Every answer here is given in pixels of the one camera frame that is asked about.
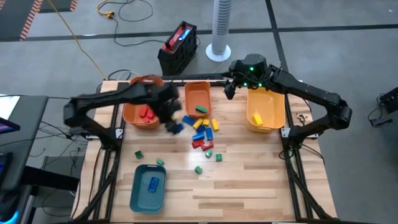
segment concrete floor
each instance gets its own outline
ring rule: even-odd
[[[94,6],[101,0],[78,1],[75,12],[63,12],[76,34],[113,34],[114,22],[97,15]],[[211,29],[213,1],[155,1],[154,16],[137,23],[119,21],[119,33],[173,31],[181,20]],[[271,1],[276,23],[284,27],[363,26],[398,24],[398,2],[371,0],[278,0]],[[127,5],[122,15],[140,18],[149,8],[141,2]],[[264,0],[234,0],[231,28],[271,28]],[[56,14],[37,14],[28,37],[69,35]],[[120,42],[140,42],[161,37],[124,38]],[[210,35],[200,35],[197,56],[185,74],[210,73],[220,64],[209,61],[205,47]],[[398,84],[398,30],[344,30],[314,32],[281,32],[289,71],[298,79],[337,92],[353,109],[351,126],[342,131],[327,131],[320,138],[333,200],[339,218],[347,221],[396,223],[398,208],[398,146],[397,128],[387,125],[375,129],[367,121],[376,107],[375,99]],[[84,49],[106,72],[127,68],[139,74],[161,74],[157,61],[159,43],[136,47],[120,47],[112,39],[82,40]],[[279,65],[279,56],[271,32],[230,34],[232,60],[249,53],[267,57]],[[75,96],[93,93],[102,77],[72,40],[0,43],[1,93]],[[44,121],[62,126],[62,100],[50,100]],[[324,110],[312,105],[318,118]],[[35,142],[32,155],[47,150],[40,157],[31,157],[31,166],[40,166],[44,156],[57,156],[68,144],[59,139]],[[68,214],[70,208],[50,212]],[[37,210],[34,223],[60,222]]]

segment metal bracket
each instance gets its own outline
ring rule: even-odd
[[[282,138],[288,138],[289,137],[290,128],[281,128],[280,132],[282,133]],[[316,140],[316,139],[318,139],[318,137],[319,137],[319,134],[312,134],[312,135],[307,136],[305,138]]]
[[[121,129],[121,128],[116,128],[116,129],[114,130],[114,132],[115,132],[116,139],[120,139],[121,136],[123,135],[123,129]],[[87,134],[87,135],[85,136],[85,138],[86,138],[87,140],[99,139],[99,137],[96,136],[96,135],[94,135],[94,134]]]

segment wooden table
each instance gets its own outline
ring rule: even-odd
[[[115,90],[116,81],[104,82],[102,91]],[[185,125],[182,133],[171,136],[164,126],[153,131],[136,129],[127,124],[121,152],[112,222],[270,222],[294,221],[294,210],[287,180],[285,162],[278,158],[282,150],[279,131],[271,134],[247,130],[247,89],[237,89],[233,100],[227,100],[221,87],[211,87],[212,118],[220,124],[214,133],[213,155],[207,159],[200,148],[191,146],[193,128]],[[185,106],[183,88],[180,100]],[[295,124],[298,114],[311,114],[303,99],[289,96]],[[96,110],[95,120],[109,126],[113,107]],[[123,107],[119,109],[119,121]],[[317,140],[305,144],[320,151]],[[89,143],[81,171],[81,197],[77,216],[88,204],[91,180],[99,141]],[[141,150],[144,158],[136,159]],[[216,153],[223,161],[215,162]],[[96,167],[93,195],[97,191],[104,152]],[[318,155],[301,149],[308,189],[327,213],[336,216],[325,168]],[[164,208],[158,214],[134,213],[129,208],[134,171],[140,164],[155,164],[162,159],[167,169]],[[200,166],[198,175],[194,168]],[[302,216],[305,217],[302,194],[297,189]],[[103,197],[100,218],[104,217],[108,193]]]

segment robotic arm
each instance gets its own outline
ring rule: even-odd
[[[302,83],[292,74],[273,65],[267,66],[266,58],[259,54],[249,54],[244,60],[233,61],[229,71],[222,74],[233,81],[227,81],[225,95],[232,100],[236,87],[250,89],[265,88],[280,94],[291,93],[326,108],[327,114],[304,126],[290,127],[288,141],[293,148],[300,148],[304,139],[312,134],[322,134],[325,130],[348,128],[352,110],[336,93],[329,93],[314,86]]]
[[[89,133],[97,135],[103,149],[117,150],[119,146],[114,130],[104,128],[89,118],[86,115],[89,110],[121,103],[148,104],[159,121],[165,123],[166,130],[177,134],[180,130],[177,123],[172,119],[172,115],[177,110],[182,109],[177,100],[178,97],[177,87],[169,83],[156,86],[155,84],[137,82],[123,90],[71,98],[70,102],[63,108],[63,122],[69,127],[81,126]]]

